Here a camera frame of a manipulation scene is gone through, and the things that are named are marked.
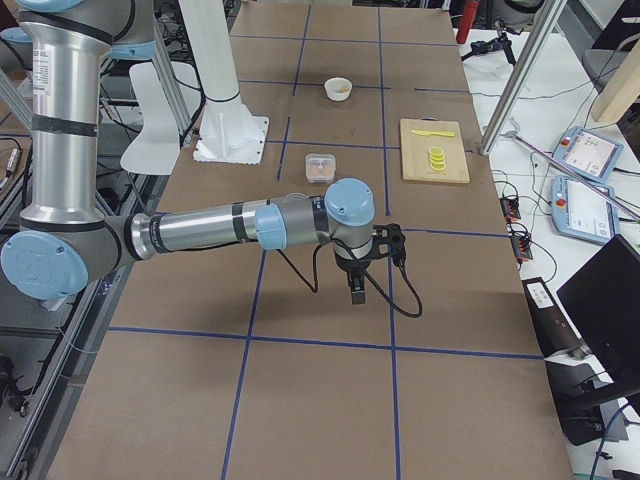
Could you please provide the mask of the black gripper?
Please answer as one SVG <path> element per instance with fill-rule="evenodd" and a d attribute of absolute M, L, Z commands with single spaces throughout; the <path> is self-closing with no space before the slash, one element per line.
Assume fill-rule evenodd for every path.
<path fill-rule="evenodd" d="M 363 305 L 366 302 L 365 278 L 362 274 L 371 263 L 373 240 L 354 247 L 339 238 L 333 239 L 333 250 L 336 264 L 347 274 L 348 285 L 353 305 Z"/>

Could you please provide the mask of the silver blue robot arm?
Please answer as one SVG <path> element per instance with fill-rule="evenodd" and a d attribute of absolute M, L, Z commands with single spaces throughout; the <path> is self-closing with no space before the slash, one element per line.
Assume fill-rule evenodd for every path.
<path fill-rule="evenodd" d="M 1 266 L 23 294 L 54 300 L 157 254 L 258 243 L 266 250 L 332 244 L 354 303 L 365 300 L 375 214 L 370 187 L 353 178 L 322 196 L 290 194 L 174 214 L 106 217 L 95 205 L 100 65 L 111 52 L 153 57 L 149 1 L 24 1 L 33 44 L 32 200 Z"/>

